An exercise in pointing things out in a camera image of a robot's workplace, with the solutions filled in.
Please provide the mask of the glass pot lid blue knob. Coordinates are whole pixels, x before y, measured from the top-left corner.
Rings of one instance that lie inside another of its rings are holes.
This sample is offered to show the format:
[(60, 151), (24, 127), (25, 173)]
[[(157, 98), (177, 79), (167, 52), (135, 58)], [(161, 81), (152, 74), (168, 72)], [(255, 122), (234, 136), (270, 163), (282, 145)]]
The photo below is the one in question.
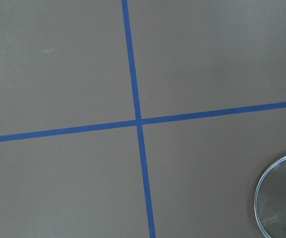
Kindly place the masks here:
[(286, 238), (286, 156), (261, 175), (254, 194), (254, 214), (266, 238)]

